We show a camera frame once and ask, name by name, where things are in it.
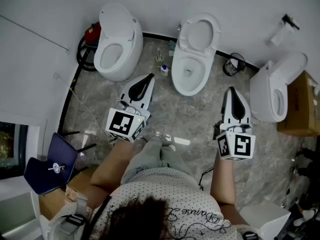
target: blue chair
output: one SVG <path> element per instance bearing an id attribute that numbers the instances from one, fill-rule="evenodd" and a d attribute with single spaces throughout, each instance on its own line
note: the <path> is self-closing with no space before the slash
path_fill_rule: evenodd
<path id="1" fill-rule="evenodd" d="M 61 134 L 77 134 L 78 131 Z M 72 147 L 59 134 L 54 133 L 51 139 L 46 161 L 30 158 L 24 170 L 24 178 L 38 195 L 47 194 L 65 186 L 72 178 L 78 153 L 88 150 L 97 144 L 91 144 L 79 150 Z"/>

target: floor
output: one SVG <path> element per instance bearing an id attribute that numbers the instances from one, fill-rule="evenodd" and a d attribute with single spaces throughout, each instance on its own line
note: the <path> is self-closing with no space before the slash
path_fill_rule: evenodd
<path id="1" fill-rule="evenodd" d="M 224 92 L 234 86 L 249 103 L 249 79 L 255 74 L 246 68 L 233 77 L 225 75 L 222 65 L 225 58 L 218 55 L 209 79 L 198 94 L 190 97 L 180 95 L 174 88 L 170 75 L 162 76 L 154 66 L 157 48 L 164 56 L 165 64 L 171 68 L 167 41 L 144 38 L 141 58 L 133 75 L 124 82 L 110 82 L 98 72 L 82 71 L 75 87 L 79 99 L 88 106 L 104 129 L 109 108 L 113 107 L 122 87 L 137 76 L 155 74 L 153 100 L 149 106 L 152 118 L 143 130 L 143 135 L 161 133 L 167 137 L 187 140 L 183 145 L 176 143 L 176 149 L 190 167 L 197 181 L 206 169 L 214 164 L 217 142 L 213 140 L 214 124 L 222 119 L 220 114 Z M 278 205 L 285 202 L 285 191 L 291 179 L 290 166 L 301 144 L 315 150 L 316 138 L 298 138 L 277 132 L 275 123 L 266 123 L 252 117 L 253 134 L 256 135 L 253 159 L 237 161 L 234 175 L 237 190 L 237 207 L 258 204 L 270 200 Z M 80 131 L 68 136 L 67 140 L 76 148 L 97 143 L 97 146 L 81 153 L 77 160 L 78 169 L 98 165 L 109 154 L 111 145 L 99 129 L 88 110 L 74 96 L 69 103 L 63 125 L 64 131 Z M 308 164 L 307 159 L 299 158 Z M 204 191 L 210 191 L 212 173 L 202 179 Z M 308 188 L 309 180 L 303 176 L 293 177 L 287 203 L 300 196 Z"/>

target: smart toilet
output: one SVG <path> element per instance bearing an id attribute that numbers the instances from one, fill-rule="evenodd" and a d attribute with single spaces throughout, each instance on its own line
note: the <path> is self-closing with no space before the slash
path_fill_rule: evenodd
<path id="1" fill-rule="evenodd" d="M 293 52 L 274 64 L 268 61 L 250 79 L 250 107 L 255 118 L 264 122 L 280 122 L 287 116 L 288 90 L 305 69 L 308 57 Z"/>
<path id="2" fill-rule="evenodd" d="M 171 69 L 173 85 L 180 94 L 192 96 L 205 86 L 220 35 L 220 24 L 209 13 L 197 14 L 183 24 Z"/>
<path id="3" fill-rule="evenodd" d="M 138 20 L 119 3 L 107 3 L 99 15 L 101 34 L 94 67 L 106 79 L 124 81 L 134 72 L 143 48 Z"/>

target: white bottle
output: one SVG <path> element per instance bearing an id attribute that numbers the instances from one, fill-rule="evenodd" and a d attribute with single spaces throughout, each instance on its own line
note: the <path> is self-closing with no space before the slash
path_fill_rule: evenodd
<path id="1" fill-rule="evenodd" d="M 166 65 L 162 65 L 160 68 L 161 75 L 167 77 L 169 74 L 169 68 Z"/>

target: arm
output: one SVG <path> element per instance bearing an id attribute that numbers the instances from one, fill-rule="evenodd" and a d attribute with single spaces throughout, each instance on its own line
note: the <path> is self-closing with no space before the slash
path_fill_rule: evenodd
<path id="1" fill-rule="evenodd" d="M 88 198 L 88 206 L 99 207 L 105 198 L 120 186 L 130 160 L 134 156 L 134 144 L 118 140 L 110 154 L 103 160 L 93 173 L 90 186 L 84 195 Z"/>
<path id="2" fill-rule="evenodd" d="M 236 210 L 234 161 L 221 160 L 218 152 L 215 156 L 210 195 L 217 201 L 224 218 L 231 224 L 247 225 Z"/>

